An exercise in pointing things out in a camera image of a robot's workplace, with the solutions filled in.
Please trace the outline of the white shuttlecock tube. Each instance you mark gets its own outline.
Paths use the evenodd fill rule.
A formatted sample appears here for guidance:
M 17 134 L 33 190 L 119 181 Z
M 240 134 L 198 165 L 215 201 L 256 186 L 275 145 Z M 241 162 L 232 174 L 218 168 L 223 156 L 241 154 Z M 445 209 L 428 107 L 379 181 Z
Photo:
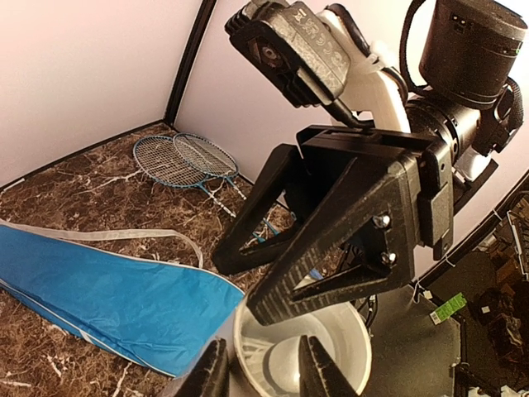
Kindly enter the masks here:
M 361 394 L 371 372 L 372 349 L 363 318 L 351 304 L 265 326 L 245 304 L 234 312 L 229 344 L 232 396 L 316 396 L 325 371 Z

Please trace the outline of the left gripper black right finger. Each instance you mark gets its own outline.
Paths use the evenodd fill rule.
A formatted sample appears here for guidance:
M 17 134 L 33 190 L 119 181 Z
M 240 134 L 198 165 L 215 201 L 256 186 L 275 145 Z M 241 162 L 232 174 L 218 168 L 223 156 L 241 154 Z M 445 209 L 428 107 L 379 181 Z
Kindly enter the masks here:
M 359 396 L 317 337 L 301 336 L 298 369 L 302 397 Z

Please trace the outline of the blue racket bag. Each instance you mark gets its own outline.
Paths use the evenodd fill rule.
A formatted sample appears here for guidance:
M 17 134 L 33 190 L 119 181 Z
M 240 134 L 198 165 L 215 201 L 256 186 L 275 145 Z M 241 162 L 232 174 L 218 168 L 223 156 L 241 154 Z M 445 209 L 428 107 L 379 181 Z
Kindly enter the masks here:
M 182 376 L 244 293 L 208 270 L 1 226 L 1 286 L 97 347 Z

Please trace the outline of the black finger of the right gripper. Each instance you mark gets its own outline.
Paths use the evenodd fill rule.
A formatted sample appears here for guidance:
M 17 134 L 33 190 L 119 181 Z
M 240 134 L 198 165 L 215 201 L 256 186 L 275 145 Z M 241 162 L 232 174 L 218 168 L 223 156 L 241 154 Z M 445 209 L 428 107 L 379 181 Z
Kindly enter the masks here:
M 357 157 L 297 231 L 247 297 L 262 325 L 399 288 L 414 276 L 419 241 L 417 162 Z M 364 260 L 305 287 L 302 279 L 357 243 Z

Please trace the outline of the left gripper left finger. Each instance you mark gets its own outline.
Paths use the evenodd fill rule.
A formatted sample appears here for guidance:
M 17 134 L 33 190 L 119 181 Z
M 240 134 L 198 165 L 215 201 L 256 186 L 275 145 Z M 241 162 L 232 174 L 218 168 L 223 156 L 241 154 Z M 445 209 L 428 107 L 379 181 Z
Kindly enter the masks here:
M 194 368 L 176 391 L 176 397 L 227 397 L 229 358 L 226 340 L 210 342 Z

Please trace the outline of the white shuttlecock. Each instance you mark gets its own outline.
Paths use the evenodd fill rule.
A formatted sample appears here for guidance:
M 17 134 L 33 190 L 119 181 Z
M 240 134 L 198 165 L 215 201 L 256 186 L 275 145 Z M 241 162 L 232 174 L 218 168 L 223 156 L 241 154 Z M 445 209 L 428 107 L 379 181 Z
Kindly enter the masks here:
M 248 378 L 270 395 L 298 394 L 300 342 L 300 336 L 278 343 L 247 338 L 243 341 L 242 351 Z

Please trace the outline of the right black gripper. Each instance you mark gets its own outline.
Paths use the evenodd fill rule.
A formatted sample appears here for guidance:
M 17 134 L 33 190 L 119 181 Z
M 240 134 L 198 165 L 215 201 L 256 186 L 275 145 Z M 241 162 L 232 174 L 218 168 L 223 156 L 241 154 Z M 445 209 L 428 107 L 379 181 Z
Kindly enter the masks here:
M 225 30 L 294 107 L 323 107 L 348 127 L 433 136 L 450 149 L 446 171 L 473 181 L 522 125 L 522 96 L 509 74 L 527 24 L 495 1 L 436 2 L 418 85 L 407 41 L 420 7 L 409 4 L 397 55 L 367 41 L 339 3 L 316 13 L 299 1 L 251 1 Z

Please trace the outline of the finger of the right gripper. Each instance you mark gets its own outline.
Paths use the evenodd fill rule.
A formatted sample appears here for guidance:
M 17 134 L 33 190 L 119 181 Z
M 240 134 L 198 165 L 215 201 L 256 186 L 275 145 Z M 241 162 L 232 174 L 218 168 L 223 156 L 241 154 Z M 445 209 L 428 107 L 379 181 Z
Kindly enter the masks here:
M 266 242 L 243 248 L 280 194 L 296 216 L 294 225 Z M 235 275 L 269 264 L 285 251 L 313 209 L 314 195 L 299 149 L 289 144 L 276 146 L 242 209 L 212 253 L 215 267 L 223 275 Z

